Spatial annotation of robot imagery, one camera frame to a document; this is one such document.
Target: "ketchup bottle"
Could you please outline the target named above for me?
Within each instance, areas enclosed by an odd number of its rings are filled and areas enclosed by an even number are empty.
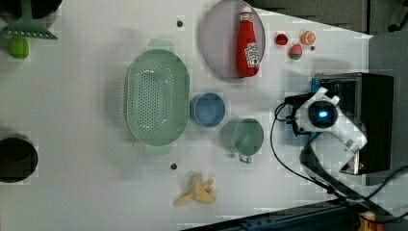
[[[259,70],[259,51],[256,44],[252,10],[244,7],[241,10],[240,32],[237,40],[237,69],[242,77],[251,77]]]

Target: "black cable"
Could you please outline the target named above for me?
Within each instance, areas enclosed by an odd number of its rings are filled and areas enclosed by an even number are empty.
[[[277,120],[277,121],[280,121],[280,122],[285,122],[285,121],[287,121],[286,119],[278,118],[280,112],[285,108],[286,105],[288,105],[288,104],[282,103],[282,104],[280,104],[280,105],[275,109],[275,112],[274,112],[274,120],[273,120],[273,122],[272,122],[272,127],[270,128],[270,147],[271,147],[271,149],[272,149],[273,155],[275,156],[276,160],[279,162],[279,164],[281,164],[281,165],[282,165],[286,170],[288,170],[289,172],[291,172],[291,173],[297,175],[298,177],[300,177],[300,178],[302,178],[302,179],[305,179],[305,180],[307,180],[307,181],[310,181],[310,182],[312,182],[312,183],[315,183],[316,185],[318,185],[318,186],[320,186],[320,187],[326,189],[326,190],[327,190],[327,193],[333,193],[334,195],[336,195],[336,196],[337,196],[339,199],[341,199],[342,201],[346,201],[347,198],[344,197],[344,196],[342,196],[342,195],[340,195],[340,194],[338,194],[338,193],[336,192],[336,189],[334,189],[333,187],[324,185],[324,184],[322,184],[321,182],[319,182],[319,181],[317,181],[317,180],[314,180],[314,179],[312,179],[312,178],[303,176],[303,175],[301,175],[301,174],[299,174],[299,173],[293,171],[292,169],[290,169],[289,167],[287,167],[287,166],[279,159],[279,157],[277,156],[276,151],[275,151],[275,148],[273,147],[273,129],[274,129],[274,127],[275,127],[276,120]],[[378,192],[380,192],[380,190],[381,190],[382,188],[384,188],[384,187],[388,184],[388,182],[389,182],[390,180],[392,180],[398,173],[400,173],[400,172],[402,172],[402,171],[404,171],[404,170],[407,170],[407,169],[408,169],[408,166],[405,166],[405,167],[400,167],[399,169],[397,169],[396,171],[394,171],[390,176],[387,177],[387,179],[381,184],[381,186],[379,186],[379,187],[378,187],[374,192],[372,192],[370,195],[363,197],[363,199],[365,199],[365,200],[371,199],[371,198],[372,198],[373,196],[375,196]],[[391,218],[391,219],[388,219],[388,220],[372,220],[372,219],[365,218],[365,217],[363,217],[363,216],[360,215],[360,214],[358,214],[358,216],[359,216],[361,219],[363,219],[363,220],[365,220],[365,221],[368,221],[368,222],[370,222],[370,223],[384,224],[384,223],[391,223],[391,222],[395,222],[395,221],[397,221],[397,220],[403,219],[404,217],[408,216],[408,212],[404,213],[403,215],[401,215],[401,216],[399,216],[399,217],[397,217],[397,218]]]

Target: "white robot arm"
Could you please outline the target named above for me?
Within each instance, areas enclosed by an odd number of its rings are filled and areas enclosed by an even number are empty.
[[[340,98],[326,95],[320,88],[314,95],[298,104],[292,120],[301,132],[318,132],[300,154],[300,162],[313,179],[331,186],[353,201],[361,201],[368,209],[380,214],[399,217],[408,212],[408,173],[389,182],[381,192],[367,198],[378,186],[356,183],[341,169],[361,150],[368,140],[363,132],[343,114],[338,106]]]

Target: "white table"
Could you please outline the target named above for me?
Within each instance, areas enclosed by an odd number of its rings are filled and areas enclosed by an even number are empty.
[[[230,83],[213,74],[198,48],[199,22],[216,2],[64,1],[51,28],[59,40],[30,39],[22,62],[1,38],[0,128],[26,134],[39,151],[34,176],[0,186],[2,230],[179,230],[332,198],[273,158],[270,111],[285,96],[308,91],[317,72],[367,71],[370,36],[257,10],[267,34],[260,76]],[[274,37],[285,31],[298,38],[302,30],[316,31],[316,50],[293,62],[290,47],[277,47]],[[131,61],[154,38],[174,43],[191,76],[191,98],[218,92],[227,116],[213,129],[190,121],[168,155],[152,157],[126,126],[123,85]],[[232,158],[221,144],[221,128],[234,116],[264,126],[253,164]],[[304,174],[298,155],[305,140],[284,124],[274,136],[278,155]],[[193,171],[215,179],[217,202],[176,208]]]

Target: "blue light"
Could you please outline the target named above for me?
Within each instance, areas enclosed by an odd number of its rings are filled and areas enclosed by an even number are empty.
[[[319,117],[326,117],[326,116],[328,116],[327,112],[320,112],[319,113]]]

